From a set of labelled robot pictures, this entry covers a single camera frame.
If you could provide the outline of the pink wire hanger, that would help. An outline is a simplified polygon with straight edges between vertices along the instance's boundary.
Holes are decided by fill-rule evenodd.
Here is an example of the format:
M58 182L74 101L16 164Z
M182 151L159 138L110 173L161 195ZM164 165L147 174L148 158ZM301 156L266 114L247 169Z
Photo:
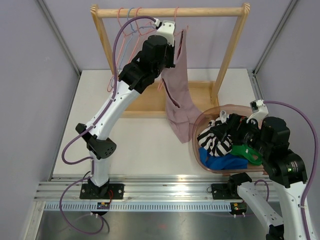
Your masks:
M120 26L120 28L123 26L121 21L120 21L120 17L119 17L120 11L122 9L123 9L123 7L119 8L118 11L117 11L117 22L118 22L118 25ZM116 66L117 66L118 72L120 71L121 66L123 64L123 60L125 58L126 51L127 51L127 48L128 48L127 38L130 36L130 35L127 35L125 32L122 32L121 34L122 34L122 44L121 44L120 50L118 52L118 57L116 59ZM110 93L113 90L113 88L114 88L114 76L112 76L110 78L106 90L107 90L108 93Z

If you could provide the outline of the pink tank top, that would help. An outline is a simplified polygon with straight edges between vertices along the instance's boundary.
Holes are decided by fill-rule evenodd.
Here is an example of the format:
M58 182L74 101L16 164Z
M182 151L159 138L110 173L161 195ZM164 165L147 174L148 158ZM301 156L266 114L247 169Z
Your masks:
M166 68L161 73L165 90L166 117L182 144L191 140L194 124L202 114L193 103L189 90L186 38L187 31L184 29L180 35L175 67Z

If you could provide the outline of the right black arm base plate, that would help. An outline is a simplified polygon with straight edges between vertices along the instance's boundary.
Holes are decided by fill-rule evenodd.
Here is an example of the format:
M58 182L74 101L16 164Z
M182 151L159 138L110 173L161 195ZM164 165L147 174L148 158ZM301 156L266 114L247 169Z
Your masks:
M237 193L237 188L229 183L212 183L206 192L214 200L243 200Z

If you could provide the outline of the pink hanger of striped top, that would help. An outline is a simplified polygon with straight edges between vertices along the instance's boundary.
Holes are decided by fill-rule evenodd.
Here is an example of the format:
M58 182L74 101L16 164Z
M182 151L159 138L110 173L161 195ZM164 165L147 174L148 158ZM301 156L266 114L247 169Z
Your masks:
M118 40L120 43L117 44L116 50L113 50L113 53L117 53L117 57L115 58L115 66L116 73L119 74L123 69L125 64L128 64L134 57L134 55L141 49L142 42L151 34L156 31L152 21L149 19L145 19L142 23L138 23L137 21L131 22L124 30L120 31L120 36ZM122 62L122 66L120 71L118 71L118 67L116 64L118 53L122 45L123 35L122 32L125 32L127 35L127 50L125 57Z

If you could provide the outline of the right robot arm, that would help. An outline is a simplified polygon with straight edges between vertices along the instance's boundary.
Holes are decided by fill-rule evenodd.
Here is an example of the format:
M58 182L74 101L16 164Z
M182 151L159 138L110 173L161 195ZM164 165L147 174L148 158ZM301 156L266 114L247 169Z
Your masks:
M213 133L220 141L230 138L235 144L247 144L262 156L263 169L276 190L282 215L259 194L245 172L231 175L227 183L213 183L212 197L226 193L232 199L242 199L263 226L267 240L316 240L305 195L309 180L306 166L289 149L286 122L269 116L258 125L256 119L231 114L226 123L213 128Z

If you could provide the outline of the black white striped tank top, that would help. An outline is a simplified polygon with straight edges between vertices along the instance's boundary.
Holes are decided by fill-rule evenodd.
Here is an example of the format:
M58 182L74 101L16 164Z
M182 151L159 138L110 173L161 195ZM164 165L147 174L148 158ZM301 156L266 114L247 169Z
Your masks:
M226 139L224 141L220 141L210 132L210 127L227 124L229 117L230 115L226 111L220 111L219 117L210 120L207 124L207 128L199 133L196 138L198 145L207 150L211 156L222 157L230 153L232 150L233 144L231 140Z

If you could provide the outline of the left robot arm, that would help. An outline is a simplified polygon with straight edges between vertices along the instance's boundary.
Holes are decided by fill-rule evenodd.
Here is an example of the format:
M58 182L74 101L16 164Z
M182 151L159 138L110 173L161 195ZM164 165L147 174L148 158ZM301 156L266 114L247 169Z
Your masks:
M111 196L110 157L117 145L110 132L127 107L152 85L165 68L173 68L175 37L168 34L151 35L142 49L118 76L114 92L87 124L79 123L76 131L86 142L92 157L92 176L81 188L81 199L106 199Z

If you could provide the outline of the green tank top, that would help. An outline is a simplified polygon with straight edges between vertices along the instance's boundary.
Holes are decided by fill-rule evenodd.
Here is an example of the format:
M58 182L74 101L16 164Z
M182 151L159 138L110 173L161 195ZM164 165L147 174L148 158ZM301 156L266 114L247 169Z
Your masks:
M233 145L230 154L244 158L254 166L260 166L262 164L262 156L246 144Z

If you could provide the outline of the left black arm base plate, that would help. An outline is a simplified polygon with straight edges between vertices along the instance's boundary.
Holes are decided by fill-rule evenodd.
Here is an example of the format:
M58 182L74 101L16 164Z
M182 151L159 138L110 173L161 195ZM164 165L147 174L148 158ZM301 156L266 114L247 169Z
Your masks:
M82 200L122 200L124 190L125 185L122 183L109 183L102 187L85 183L81 186L79 198Z

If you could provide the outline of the blue tank top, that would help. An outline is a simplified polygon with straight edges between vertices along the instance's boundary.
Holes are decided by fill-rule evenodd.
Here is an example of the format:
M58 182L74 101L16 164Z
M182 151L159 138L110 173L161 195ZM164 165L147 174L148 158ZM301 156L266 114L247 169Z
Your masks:
M210 170L247 169L248 160L228 153L224 156L211 156L203 147L198 149L200 162Z

